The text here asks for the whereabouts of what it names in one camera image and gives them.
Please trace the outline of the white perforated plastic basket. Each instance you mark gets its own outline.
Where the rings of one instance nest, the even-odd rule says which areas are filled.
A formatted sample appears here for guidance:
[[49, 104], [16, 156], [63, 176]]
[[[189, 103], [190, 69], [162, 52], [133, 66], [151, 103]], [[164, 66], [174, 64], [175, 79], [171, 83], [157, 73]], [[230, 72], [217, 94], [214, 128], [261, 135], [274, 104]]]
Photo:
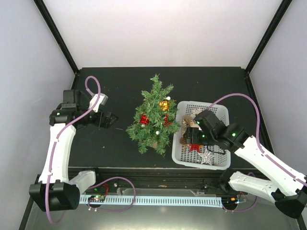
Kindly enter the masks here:
[[228, 150], [222, 150], [217, 145], [200, 144], [198, 147], [194, 147], [191, 144], [183, 145], [180, 143], [180, 139], [187, 128], [184, 117], [195, 118], [198, 113], [206, 110], [210, 105], [210, 103], [195, 101], [178, 103], [176, 121], [181, 124], [181, 128], [173, 135], [172, 159], [175, 163], [207, 170], [226, 170], [230, 167], [231, 153]]

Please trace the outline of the red berry sprig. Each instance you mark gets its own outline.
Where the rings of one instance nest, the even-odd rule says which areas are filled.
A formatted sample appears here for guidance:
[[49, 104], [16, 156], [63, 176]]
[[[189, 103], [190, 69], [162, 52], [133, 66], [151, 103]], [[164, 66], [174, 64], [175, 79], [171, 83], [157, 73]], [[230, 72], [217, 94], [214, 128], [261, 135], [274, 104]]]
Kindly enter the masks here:
[[170, 125], [172, 125], [172, 121], [170, 120], [168, 114], [165, 114], [165, 117], [164, 117], [164, 126], [165, 126], [165, 127], [169, 127]]

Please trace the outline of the red gift box ornament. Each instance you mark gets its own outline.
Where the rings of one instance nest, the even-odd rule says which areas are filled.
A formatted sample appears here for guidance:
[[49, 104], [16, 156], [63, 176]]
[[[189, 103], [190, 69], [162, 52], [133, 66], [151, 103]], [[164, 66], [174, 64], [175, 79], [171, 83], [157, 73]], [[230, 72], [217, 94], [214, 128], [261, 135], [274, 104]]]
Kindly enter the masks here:
[[146, 115], [141, 115], [140, 123], [141, 123], [142, 125], [148, 125], [148, 124], [150, 123], [149, 117], [146, 116]]

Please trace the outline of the small green christmas tree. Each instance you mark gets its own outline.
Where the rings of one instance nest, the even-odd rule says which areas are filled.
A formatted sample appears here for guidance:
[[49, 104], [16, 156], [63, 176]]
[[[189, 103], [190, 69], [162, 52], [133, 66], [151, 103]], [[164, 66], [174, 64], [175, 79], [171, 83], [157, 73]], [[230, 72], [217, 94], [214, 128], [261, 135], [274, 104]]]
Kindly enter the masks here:
[[[165, 156], [166, 147], [170, 144], [170, 136], [179, 131], [181, 124], [176, 121], [178, 112], [176, 101], [169, 100], [168, 111], [162, 111], [159, 102], [169, 96], [174, 86], [170, 84], [164, 88], [158, 74], [154, 75], [151, 81], [153, 82], [152, 88], [150, 91], [142, 91], [143, 102], [136, 107], [134, 121], [127, 127], [126, 132], [132, 141], [137, 142], [139, 153], [144, 154], [152, 148], [157, 154]], [[168, 114], [172, 121], [169, 127], [164, 126], [165, 114]], [[140, 123], [141, 115], [146, 115], [150, 119], [150, 123], [144, 128]]]

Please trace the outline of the gold gift box ornament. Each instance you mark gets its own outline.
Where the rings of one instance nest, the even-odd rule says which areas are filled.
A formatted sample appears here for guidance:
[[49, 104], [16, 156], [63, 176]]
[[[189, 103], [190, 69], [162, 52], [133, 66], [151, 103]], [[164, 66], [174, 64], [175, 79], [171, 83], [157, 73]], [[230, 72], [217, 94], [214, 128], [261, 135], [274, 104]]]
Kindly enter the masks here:
[[170, 103], [168, 100], [160, 101], [159, 107], [162, 111], [168, 111], [170, 108]]

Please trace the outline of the white bulb string lights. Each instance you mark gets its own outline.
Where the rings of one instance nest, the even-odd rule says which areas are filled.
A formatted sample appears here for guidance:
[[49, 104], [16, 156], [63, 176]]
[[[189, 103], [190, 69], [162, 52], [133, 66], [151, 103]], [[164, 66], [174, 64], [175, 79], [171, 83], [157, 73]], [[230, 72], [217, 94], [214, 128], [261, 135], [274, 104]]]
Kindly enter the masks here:
[[168, 102], [170, 99], [171, 99], [170, 96], [168, 96], [168, 97], [165, 98], [165, 100], [166, 100], [167, 102]]

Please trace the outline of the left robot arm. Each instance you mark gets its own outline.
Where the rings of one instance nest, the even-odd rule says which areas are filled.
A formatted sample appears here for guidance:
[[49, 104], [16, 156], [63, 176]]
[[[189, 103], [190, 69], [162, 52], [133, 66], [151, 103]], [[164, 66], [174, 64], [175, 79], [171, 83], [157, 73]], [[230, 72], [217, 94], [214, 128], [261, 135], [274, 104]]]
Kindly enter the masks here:
[[118, 119], [102, 110], [108, 100], [105, 94], [92, 93], [86, 107], [81, 105], [81, 95], [79, 90], [65, 90], [62, 103], [49, 116], [50, 143], [45, 166], [38, 181], [29, 188], [30, 197], [44, 212], [74, 210], [88, 188], [98, 191], [103, 186], [103, 179], [95, 171], [82, 171], [72, 179], [68, 176], [77, 127], [92, 124], [108, 128]]

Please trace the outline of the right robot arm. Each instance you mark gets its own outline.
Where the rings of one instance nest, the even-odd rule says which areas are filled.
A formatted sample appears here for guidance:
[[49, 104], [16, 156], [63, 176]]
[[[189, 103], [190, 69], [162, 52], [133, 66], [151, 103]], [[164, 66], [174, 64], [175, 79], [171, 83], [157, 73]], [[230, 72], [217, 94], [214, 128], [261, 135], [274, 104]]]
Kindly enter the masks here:
[[212, 111], [204, 110], [194, 119], [185, 118], [185, 143], [218, 146], [255, 166], [267, 179], [245, 175], [239, 171], [219, 179], [223, 193], [247, 192], [275, 204], [288, 217], [297, 219], [307, 205], [307, 177], [291, 168], [263, 147], [238, 124], [225, 125]]

